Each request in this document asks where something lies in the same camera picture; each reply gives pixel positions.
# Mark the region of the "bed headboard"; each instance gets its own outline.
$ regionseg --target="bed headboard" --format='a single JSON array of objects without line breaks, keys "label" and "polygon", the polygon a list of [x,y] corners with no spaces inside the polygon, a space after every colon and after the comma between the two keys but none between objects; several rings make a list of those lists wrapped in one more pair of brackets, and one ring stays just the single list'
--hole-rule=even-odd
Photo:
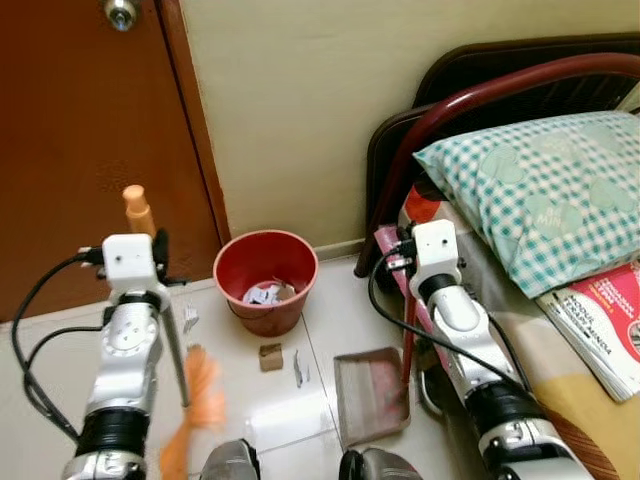
[{"label": "bed headboard", "polygon": [[[431,105],[467,87],[540,63],[587,53],[640,55],[640,33],[556,37],[459,47],[441,57],[427,72],[413,108],[386,120],[374,133],[367,153],[367,225],[404,135]],[[610,110],[633,89],[636,81],[615,75],[590,75],[560,80],[511,95],[465,113],[434,133],[445,138],[463,132],[535,118]],[[420,169],[412,166],[405,191]],[[402,198],[394,199],[400,207]],[[394,221],[385,218],[383,222]]]}]

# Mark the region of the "green plaid pillow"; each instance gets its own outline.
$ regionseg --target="green plaid pillow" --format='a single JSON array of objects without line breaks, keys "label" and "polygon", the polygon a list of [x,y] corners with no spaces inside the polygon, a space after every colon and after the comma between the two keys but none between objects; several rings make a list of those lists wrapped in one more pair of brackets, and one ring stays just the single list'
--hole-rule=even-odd
[{"label": "green plaid pillow", "polygon": [[414,154],[529,297],[640,255],[640,120],[546,118]]}]

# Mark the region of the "book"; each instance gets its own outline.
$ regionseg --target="book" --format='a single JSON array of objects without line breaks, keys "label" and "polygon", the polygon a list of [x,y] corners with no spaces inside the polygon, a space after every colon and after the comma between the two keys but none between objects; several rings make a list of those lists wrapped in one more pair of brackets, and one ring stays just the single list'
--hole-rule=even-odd
[{"label": "book", "polygon": [[536,301],[616,402],[640,391],[640,261]]}]

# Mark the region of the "white tile floor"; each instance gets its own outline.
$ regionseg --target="white tile floor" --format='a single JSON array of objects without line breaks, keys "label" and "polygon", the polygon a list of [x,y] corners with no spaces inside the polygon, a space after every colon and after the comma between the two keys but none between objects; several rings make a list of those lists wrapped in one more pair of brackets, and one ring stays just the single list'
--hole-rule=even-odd
[{"label": "white tile floor", "polygon": [[[200,321],[186,342],[200,343],[219,363],[217,385],[227,399],[227,423],[215,437],[194,438],[192,471],[206,459],[212,442],[244,437],[258,450],[264,480],[338,478],[342,456],[337,425],[333,357],[385,346],[400,347],[401,334],[369,305],[366,281],[353,276],[355,257],[321,264],[316,286],[303,319],[282,343],[284,368],[261,373],[258,348],[271,343],[248,333],[229,312],[211,281],[177,289],[173,295],[177,315],[194,306]],[[24,322],[21,339],[28,349],[60,326],[96,325],[103,304],[44,315]],[[12,479],[59,478],[73,455],[70,441],[31,408],[23,396],[18,367],[10,348],[8,329],[0,330],[0,430],[3,477]],[[80,424],[98,365],[95,333],[77,333],[54,340],[40,354],[35,372],[53,400]],[[310,381],[297,388],[293,356],[299,352],[309,365]],[[180,424],[182,412],[168,353],[159,365],[160,388],[148,439],[147,460],[151,479],[159,479],[157,458]],[[459,478],[447,447],[443,427],[418,405],[411,389],[412,421],[403,432],[374,445],[407,458],[425,479]]]}]

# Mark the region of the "cream wall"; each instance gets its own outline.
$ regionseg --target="cream wall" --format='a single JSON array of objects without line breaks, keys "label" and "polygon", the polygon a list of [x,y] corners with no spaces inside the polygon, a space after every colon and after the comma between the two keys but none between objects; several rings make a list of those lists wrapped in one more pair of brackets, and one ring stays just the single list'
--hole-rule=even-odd
[{"label": "cream wall", "polygon": [[640,28],[639,0],[182,0],[233,235],[364,233],[365,153],[457,46]]}]

